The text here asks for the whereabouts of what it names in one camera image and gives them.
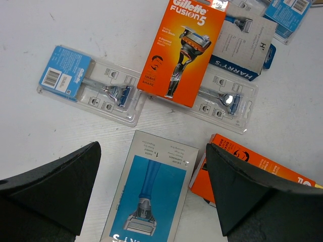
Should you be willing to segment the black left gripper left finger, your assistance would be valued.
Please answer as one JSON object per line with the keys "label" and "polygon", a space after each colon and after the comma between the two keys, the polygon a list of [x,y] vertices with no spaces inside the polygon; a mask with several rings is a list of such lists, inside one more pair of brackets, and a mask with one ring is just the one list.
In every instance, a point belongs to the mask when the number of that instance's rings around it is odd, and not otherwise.
{"label": "black left gripper left finger", "polygon": [[1,241],[75,241],[100,164],[92,142],[60,159],[1,180]]}

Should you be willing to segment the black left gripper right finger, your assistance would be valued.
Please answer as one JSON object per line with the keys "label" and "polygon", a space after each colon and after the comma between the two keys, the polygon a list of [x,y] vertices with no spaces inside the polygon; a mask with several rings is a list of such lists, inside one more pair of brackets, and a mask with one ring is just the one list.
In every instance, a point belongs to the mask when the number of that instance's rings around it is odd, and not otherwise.
{"label": "black left gripper right finger", "polygon": [[249,164],[215,144],[207,171],[228,241],[322,241],[322,189]]}

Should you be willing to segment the orange Gillette box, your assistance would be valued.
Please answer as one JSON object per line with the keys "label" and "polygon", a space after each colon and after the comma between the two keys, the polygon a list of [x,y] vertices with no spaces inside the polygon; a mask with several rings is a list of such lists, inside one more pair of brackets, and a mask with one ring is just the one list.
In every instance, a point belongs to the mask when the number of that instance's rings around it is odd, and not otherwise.
{"label": "orange Gillette box", "polygon": [[[282,166],[232,140],[220,135],[213,134],[209,140],[210,143],[218,145],[220,148],[228,151],[235,157],[257,166],[269,173],[282,177],[284,179],[297,182],[310,187],[322,188],[315,181],[296,173],[289,168]],[[204,154],[197,169],[195,170],[189,188],[192,193],[202,197],[208,204],[215,206],[215,199],[207,171],[206,155]]]}
{"label": "orange Gillette box", "polygon": [[137,88],[192,107],[229,1],[169,1]]}

